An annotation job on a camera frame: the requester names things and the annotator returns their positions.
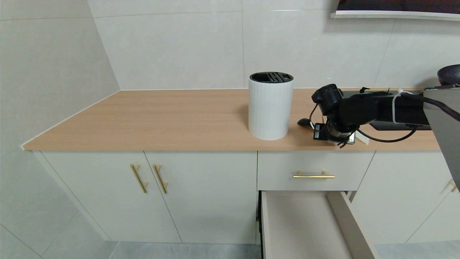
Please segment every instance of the black object on counter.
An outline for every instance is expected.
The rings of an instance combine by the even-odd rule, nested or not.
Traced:
[[[460,64],[441,68],[437,77],[441,85],[460,84]]]

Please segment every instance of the gray floor tile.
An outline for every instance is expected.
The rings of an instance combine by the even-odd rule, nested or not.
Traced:
[[[375,245],[382,259],[460,259],[460,241]]]
[[[110,259],[260,259],[258,245],[120,242]]]

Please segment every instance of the wooden countertop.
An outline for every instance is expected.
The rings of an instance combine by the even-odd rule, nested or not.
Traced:
[[[276,141],[247,129],[248,89],[120,91],[24,144],[26,150],[335,150],[297,125],[314,107],[316,89],[295,89],[289,133]],[[321,121],[319,109],[314,122]],[[361,129],[381,139],[407,131]],[[432,131],[397,143],[359,141],[343,150],[439,150]]]

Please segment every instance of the gold cabinet handle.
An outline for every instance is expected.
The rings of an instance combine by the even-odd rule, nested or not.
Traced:
[[[147,184],[148,184],[149,182],[142,183],[141,179],[139,178],[137,169],[138,169],[140,166],[141,166],[141,165],[139,165],[139,164],[138,164],[137,166],[134,166],[133,164],[130,164],[130,167],[131,167],[132,172],[134,173],[134,176],[135,176],[136,179],[138,180],[139,185],[141,186],[142,191],[146,194],[147,191],[145,190],[145,186],[147,186]]]
[[[160,168],[161,168],[161,165],[153,165],[153,170],[155,171],[156,177],[160,181],[160,185],[161,185],[161,188],[163,189],[163,192],[166,194],[167,193],[166,186],[168,186],[168,182],[163,182],[163,179],[161,178],[160,172],[159,172]]]
[[[453,180],[450,180],[449,183],[450,183],[450,185],[453,186],[453,188],[452,188],[452,190],[450,190],[450,192],[454,193],[457,190],[457,185],[455,185]]]
[[[297,175],[292,176],[293,178],[322,178],[322,179],[331,179],[335,176],[330,176],[326,171],[323,171],[321,175],[302,175],[300,171],[297,171]]]

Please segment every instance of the white cabinet door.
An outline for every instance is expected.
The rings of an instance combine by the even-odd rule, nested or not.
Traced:
[[[180,242],[141,152],[43,151],[56,173],[114,241]],[[148,182],[144,193],[130,164]]]
[[[408,243],[460,240],[460,193],[447,195]]]
[[[257,152],[145,152],[184,243],[254,244]]]
[[[440,151],[377,151],[352,201],[376,244],[405,243],[449,193]]]

